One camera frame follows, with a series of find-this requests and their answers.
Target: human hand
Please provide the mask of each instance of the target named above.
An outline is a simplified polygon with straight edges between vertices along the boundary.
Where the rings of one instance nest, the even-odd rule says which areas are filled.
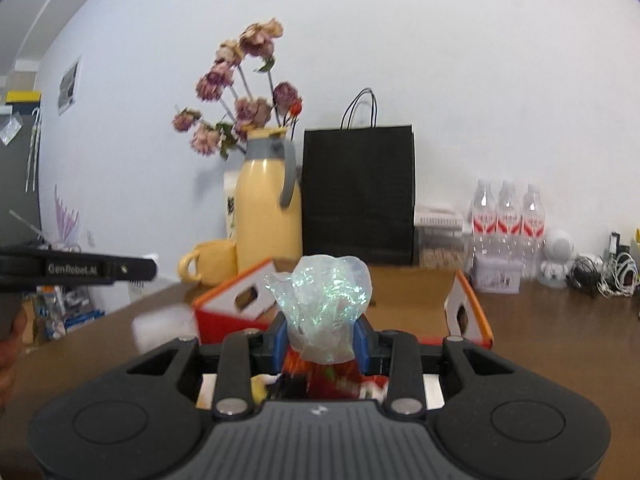
[[[9,337],[0,341],[0,408],[9,402],[15,383],[15,363],[22,351],[22,333],[27,327],[27,315],[21,309],[14,320]]]

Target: dried rose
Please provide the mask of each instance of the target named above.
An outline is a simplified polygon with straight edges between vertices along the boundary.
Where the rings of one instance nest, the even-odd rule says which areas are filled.
[[[263,128],[271,119],[271,110],[273,107],[267,102],[267,99],[263,97],[259,97],[255,102],[258,105],[258,111],[254,117],[254,126],[256,128]]]
[[[298,117],[302,113],[302,99],[299,97],[289,108],[291,117]]]
[[[174,117],[173,125],[177,132],[186,132],[193,126],[193,118],[177,114]]]
[[[212,85],[231,86],[234,83],[234,66],[226,61],[217,62],[205,77]]]
[[[195,124],[196,121],[200,120],[201,117],[202,114],[199,110],[194,110],[193,108],[185,108],[174,117],[174,128],[178,132],[186,132]]]
[[[288,81],[279,83],[273,89],[273,101],[280,115],[286,114],[298,98],[298,90]]]
[[[253,126],[255,128],[263,128],[271,119],[271,110],[273,107],[267,102],[267,99],[260,97],[255,101],[251,101],[246,97],[236,99],[236,130]]]
[[[201,77],[196,85],[196,94],[202,101],[220,101],[224,91],[222,86],[209,83],[207,76]]]
[[[272,38],[281,38],[284,34],[282,24],[275,18],[271,18],[267,23],[262,23],[262,30]]]
[[[240,48],[249,56],[263,59],[273,56],[273,40],[260,23],[249,25],[240,35]]]
[[[191,139],[193,150],[203,156],[211,156],[218,150],[220,132],[208,123],[200,123]]]
[[[251,101],[248,97],[236,99],[236,119],[241,122],[254,122],[255,115],[258,113],[258,104]]]
[[[216,63],[224,61],[233,66],[238,66],[243,59],[244,52],[236,40],[224,41],[216,52]]]

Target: yellow thermos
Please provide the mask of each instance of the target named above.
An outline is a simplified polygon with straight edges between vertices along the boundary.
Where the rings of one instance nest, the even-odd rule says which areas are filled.
[[[234,201],[239,272],[265,258],[302,256],[296,152],[286,133],[286,128],[248,132]]]

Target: white sponge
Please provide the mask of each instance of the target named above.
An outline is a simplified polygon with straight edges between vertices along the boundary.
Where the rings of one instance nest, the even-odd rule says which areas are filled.
[[[198,327],[190,307],[178,304],[137,316],[131,322],[133,339],[141,354],[176,338],[198,337]]]

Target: ceiling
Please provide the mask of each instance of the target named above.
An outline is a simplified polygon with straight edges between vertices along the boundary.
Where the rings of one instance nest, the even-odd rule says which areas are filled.
[[[0,0],[0,86],[13,70],[33,71],[87,0]]]

